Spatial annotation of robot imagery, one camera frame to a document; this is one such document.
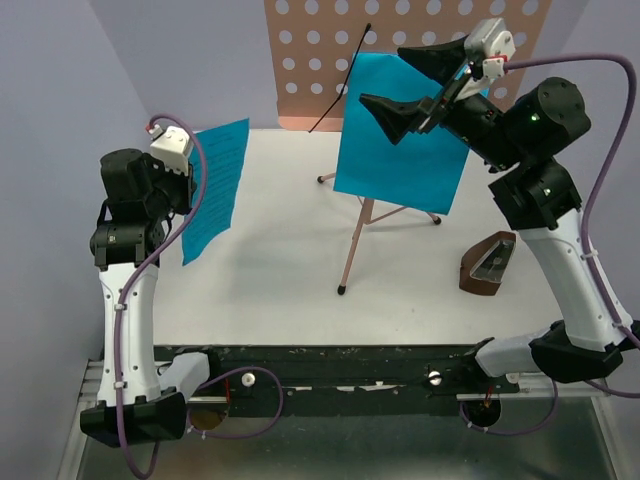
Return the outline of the blue printed sheet music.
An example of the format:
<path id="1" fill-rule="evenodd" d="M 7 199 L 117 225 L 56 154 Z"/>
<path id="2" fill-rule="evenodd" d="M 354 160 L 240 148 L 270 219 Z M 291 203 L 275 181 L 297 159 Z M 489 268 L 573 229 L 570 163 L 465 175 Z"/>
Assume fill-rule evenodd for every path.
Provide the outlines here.
<path id="1" fill-rule="evenodd" d="M 206 191 L 181 235 L 183 266 L 196 260 L 216 236 L 231 227 L 249 129 L 250 120 L 245 118 L 196 134 L 206 157 Z"/>

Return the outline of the blue paper sheet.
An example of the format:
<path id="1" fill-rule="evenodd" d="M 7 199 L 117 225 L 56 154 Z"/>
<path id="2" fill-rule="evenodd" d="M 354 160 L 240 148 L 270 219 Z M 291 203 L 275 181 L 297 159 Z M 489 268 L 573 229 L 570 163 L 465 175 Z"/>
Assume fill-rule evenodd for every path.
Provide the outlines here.
<path id="1" fill-rule="evenodd" d="M 426 135 L 408 134 L 393 145 L 359 102 L 363 93 L 409 102 L 433 97 L 439 90 L 437 82 L 395 55 L 359 54 L 348 82 L 334 189 L 448 214 L 468 147 L 439 127 Z"/>

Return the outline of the pink music stand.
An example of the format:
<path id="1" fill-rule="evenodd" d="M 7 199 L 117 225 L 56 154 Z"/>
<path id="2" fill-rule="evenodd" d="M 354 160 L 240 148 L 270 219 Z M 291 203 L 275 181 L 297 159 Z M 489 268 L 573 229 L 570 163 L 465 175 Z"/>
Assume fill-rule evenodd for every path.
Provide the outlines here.
<path id="1" fill-rule="evenodd" d="M 530 54 L 549 9 L 546 1 L 268 1 L 264 5 L 280 125 L 342 135 L 346 95 L 361 53 L 398 57 L 397 49 L 456 40 L 483 19 L 501 17 L 516 54 Z M 373 198 L 360 225 L 374 221 Z"/>

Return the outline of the clear plastic metronome cover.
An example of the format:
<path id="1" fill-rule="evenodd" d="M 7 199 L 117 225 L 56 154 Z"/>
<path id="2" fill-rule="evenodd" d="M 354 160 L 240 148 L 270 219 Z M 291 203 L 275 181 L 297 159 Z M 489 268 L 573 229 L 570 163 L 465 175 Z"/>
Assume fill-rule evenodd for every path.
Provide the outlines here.
<path id="1" fill-rule="evenodd" d="M 495 241 L 472 267 L 470 277 L 483 282 L 500 284 L 514 248 L 514 240 Z"/>

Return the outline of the brown wooden metronome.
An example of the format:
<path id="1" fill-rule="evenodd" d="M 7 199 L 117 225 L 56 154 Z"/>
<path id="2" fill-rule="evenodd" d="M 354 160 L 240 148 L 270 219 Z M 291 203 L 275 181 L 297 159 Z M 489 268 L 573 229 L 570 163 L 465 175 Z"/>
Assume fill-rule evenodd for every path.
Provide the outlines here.
<path id="1" fill-rule="evenodd" d="M 459 289 L 478 296 L 495 296 L 515 246 L 513 232 L 498 231 L 469 248 L 460 261 Z"/>

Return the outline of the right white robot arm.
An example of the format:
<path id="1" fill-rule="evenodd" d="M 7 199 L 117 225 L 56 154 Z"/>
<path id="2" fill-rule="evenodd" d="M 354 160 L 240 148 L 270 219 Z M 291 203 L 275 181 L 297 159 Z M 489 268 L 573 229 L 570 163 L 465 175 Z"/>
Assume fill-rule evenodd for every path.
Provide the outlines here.
<path id="1" fill-rule="evenodd" d="M 459 360 L 456 380 L 480 392 L 510 373 L 541 372 L 560 383 L 610 375 L 638 346 L 639 324 L 616 299 L 589 238 L 593 200 L 580 197 L 556 160 L 591 126 L 578 87 L 550 77 L 501 110 L 468 87 L 516 69 L 506 54 L 484 53 L 468 38 L 397 53 L 438 83 L 437 95 L 398 102 L 364 94 L 361 104 L 392 143 L 442 127 L 484 160 L 495 203 L 534 254 L 562 314 L 539 333 L 479 342 Z"/>

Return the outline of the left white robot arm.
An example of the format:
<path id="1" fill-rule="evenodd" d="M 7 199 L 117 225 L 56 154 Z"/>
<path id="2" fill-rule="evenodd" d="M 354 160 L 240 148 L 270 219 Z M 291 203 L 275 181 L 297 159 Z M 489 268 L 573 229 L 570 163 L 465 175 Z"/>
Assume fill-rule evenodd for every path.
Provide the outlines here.
<path id="1" fill-rule="evenodd" d="M 193 171 L 179 172 L 137 149 L 108 153 L 100 166 L 106 199 L 90 251 L 104 300 L 104 357 L 96 404 L 82 412 L 80 428 L 112 448 L 177 440 L 188 400 L 214 393 L 222 380 L 208 347 L 175 355 L 164 372 L 155 359 L 155 253 L 166 241 L 164 221 L 192 210 Z"/>

